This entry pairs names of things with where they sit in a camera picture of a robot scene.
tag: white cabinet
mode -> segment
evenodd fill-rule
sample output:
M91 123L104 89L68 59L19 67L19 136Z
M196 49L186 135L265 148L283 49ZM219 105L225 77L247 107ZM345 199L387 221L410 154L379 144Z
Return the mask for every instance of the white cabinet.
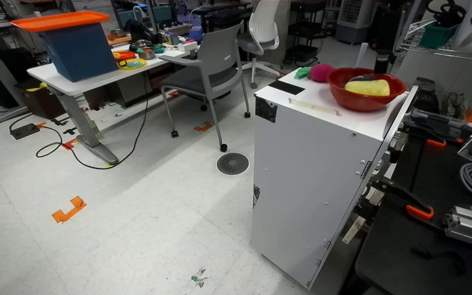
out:
M412 95L384 112L355 113L338 107L325 84L294 74L283 81L306 90L256 94L251 244L310 289Z

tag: white floor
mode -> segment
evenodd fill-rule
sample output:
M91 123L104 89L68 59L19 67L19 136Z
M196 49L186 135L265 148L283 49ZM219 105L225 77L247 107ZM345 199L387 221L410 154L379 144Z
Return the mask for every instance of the white floor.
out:
M355 61L358 48L330 44L340 53L332 64ZM337 48L348 48L350 56ZM107 172L79 166L65 149L37 159L35 153L56 140L53 133L17 141L11 123L0 125L2 295L307 294L250 246L255 131L253 118L243 118L242 90L219 103L230 151L251 161L242 176L219 172L215 130L194 130L210 113L189 100L174 102L173 110L181 138L170 136L165 107L155 108L135 156ZM140 123L137 117L109 130L104 141L124 158ZM86 162L104 166L86 148L76 151ZM56 223L52 215L71 210L76 195L88 207ZM201 269L204 287L192 280Z

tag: orange tray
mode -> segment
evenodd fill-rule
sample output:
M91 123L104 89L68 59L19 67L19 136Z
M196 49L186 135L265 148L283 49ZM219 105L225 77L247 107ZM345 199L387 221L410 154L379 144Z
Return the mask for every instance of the orange tray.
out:
M107 13L81 10L74 13L58 13L38 18L22 18L14 20L12 23L25 31L43 33L55 30L66 30L74 26L86 26L94 23L104 23L111 17Z

